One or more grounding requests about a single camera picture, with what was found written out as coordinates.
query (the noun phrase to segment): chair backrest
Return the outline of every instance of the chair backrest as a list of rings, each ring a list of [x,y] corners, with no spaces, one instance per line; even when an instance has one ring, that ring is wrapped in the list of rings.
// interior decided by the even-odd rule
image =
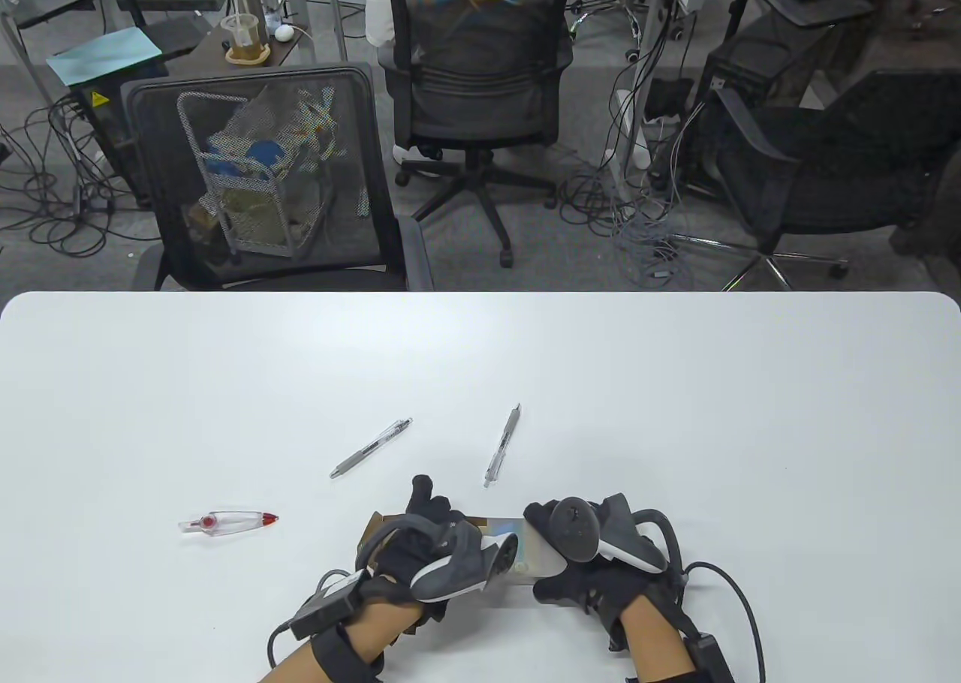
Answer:
[[[932,170],[961,140],[961,69],[875,70],[806,135],[806,166],[842,175]]]
[[[400,140],[553,142],[566,0],[390,0]]]
[[[124,98],[181,284],[404,272],[367,66],[144,80]]]
[[[800,133],[784,218],[815,233],[919,220],[959,142],[961,70],[876,70]]]

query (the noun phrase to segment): pen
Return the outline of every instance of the pen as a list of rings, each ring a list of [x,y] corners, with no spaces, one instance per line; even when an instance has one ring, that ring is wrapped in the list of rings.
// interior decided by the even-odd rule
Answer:
[[[356,466],[357,463],[360,463],[361,460],[364,460],[364,458],[370,456],[371,453],[374,453],[374,450],[377,450],[379,447],[384,445],[384,443],[388,443],[396,438],[399,434],[403,433],[409,428],[409,426],[411,426],[411,423],[413,422],[413,418],[395,422],[390,428],[384,430],[384,432],[378,435],[377,440],[374,440],[373,443],[361,447],[361,449],[354,453],[353,456],[350,456],[346,460],[342,461],[339,466],[330,472],[330,477],[343,476],[343,474],[347,473],[347,471]]]
[[[501,443],[497,446],[497,453],[494,453],[490,466],[487,466],[487,472],[484,474],[484,488],[497,480],[497,474],[501,471],[501,463],[504,462],[504,454],[508,451],[508,443],[511,442],[511,436],[514,435],[514,429],[517,428],[517,421],[520,418],[521,404],[517,404],[517,408],[511,410],[511,415],[508,416],[508,424],[504,426],[504,432],[501,433]]]
[[[273,513],[256,513],[253,510],[216,510],[196,521],[181,522],[182,533],[206,533],[207,535],[230,535],[245,530],[265,528],[278,518]]]

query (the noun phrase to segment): chair base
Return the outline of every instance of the chair base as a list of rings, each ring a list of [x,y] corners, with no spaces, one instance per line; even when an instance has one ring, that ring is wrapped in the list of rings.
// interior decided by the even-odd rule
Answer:
[[[784,290],[795,289],[791,282],[788,280],[787,276],[784,275],[784,271],[778,265],[779,260],[797,260],[800,262],[813,262],[820,263],[823,265],[831,265],[830,270],[828,270],[828,275],[831,278],[838,279],[844,278],[848,274],[848,265],[850,261],[845,260],[843,257],[821,257],[820,255],[804,255],[801,253],[761,253],[761,251],[756,250],[756,248],[749,247],[747,245],[738,245],[737,243],[724,243],[720,240],[708,240],[703,237],[693,237],[693,236],[671,236],[670,240],[673,242],[686,243],[688,245],[693,245],[698,248],[707,248],[707,250],[723,250],[728,251],[728,253],[748,253],[751,255],[751,261],[745,265],[741,272],[738,272],[728,284],[725,285],[721,290],[727,293],[741,284],[744,278],[748,277],[748,274],[755,270],[756,267],[763,266],[766,267],[773,277],[778,279],[778,284],[782,286]]]
[[[557,186],[549,179],[535,178],[532,175],[498,168],[494,165],[493,159],[494,155],[490,150],[468,150],[464,154],[464,165],[442,161],[404,161],[401,164],[401,170],[406,173],[432,173],[433,175],[451,178],[444,189],[437,191],[435,196],[413,214],[414,220],[423,220],[464,190],[473,192],[480,200],[480,206],[483,207],[484,214],[490,220],[497,237],[501,240],[501,268],[509,268],[514,265],[511,238],[508,236],[508,230],[504,227],[504,221],[501,220],[501,216],[498,215],[497,209],[494,207],[494,200],[491,200],[487,186],[513,185],[515,188],[545,190],[550,195],[550,199],[544,203],[546,207],[556,206]]]

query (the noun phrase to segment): gloved hand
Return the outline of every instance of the gloved hand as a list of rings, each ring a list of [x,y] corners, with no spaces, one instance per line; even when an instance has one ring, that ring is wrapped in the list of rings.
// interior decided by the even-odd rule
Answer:
[[[546,504],[530,504],[524,510],[524,518],[547,541],[550,539],[548,521],[557,501]],[[601,506],[591,504],[603,515]],[[666,576],[653,576],[619,560],[607,560],[600,555],[586,563],[567,559],[567,567],[557,576],[542,578],[535,583],[533,593],[540,603],[556,603],[569,600],[583,608],[593,610],[610,636],[610,649],[627,648],[624,626],[619,618],[624,608],[648,591],[649,586],[666,583]]]
[[[415,476],[411,481],[411,500],[406,507],[406,513],[422,516],[437,524],[450,524],[462,521],[464,514],[450,508],[450,501],[445,495],[433,495],[433,481],[429,476]],[[417,530],[398,530],[387,539],[384,548],[378,550],[374,560],[374,574],[390,576],[399,584],[408,586],[413,576],[428,563],[441,556],[433,550],[433,543],[429,537]],[[447,611],[447,601],[425,604],[425,615],[418,626],[425,624],[428,618],[440,621]]]

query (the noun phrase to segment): blue object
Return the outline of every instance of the blue object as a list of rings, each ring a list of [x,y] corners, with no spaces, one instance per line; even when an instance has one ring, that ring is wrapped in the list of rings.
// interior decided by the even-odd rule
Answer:
[[[223,155],[220,152],[217,145],[210,144],[209,152],[214,155]],[[247,158],[252,161],[260,162],[261,165],[265,167],[270,167],[274,165],[279,159],[284,157],[284,148],[278,145],[273,140],[258,140],[257,142],[251,143],[250,147],[247,148]],[[233,162],[227,161],[206,161],[206,168],[213,175],[230,175],[234,178],[243,178],[246,174],[237,168]],[[261,173],[258,178],[265,181],[267,179],[267,173]]]
[[[124,28],[54,55],[47,63],[63,85],[75,86],[159,56],[161,49],[140,28]]]
[[[284,148],[273,140],[258,140],[247,148],[247,157],[269,168],[284,157]]]

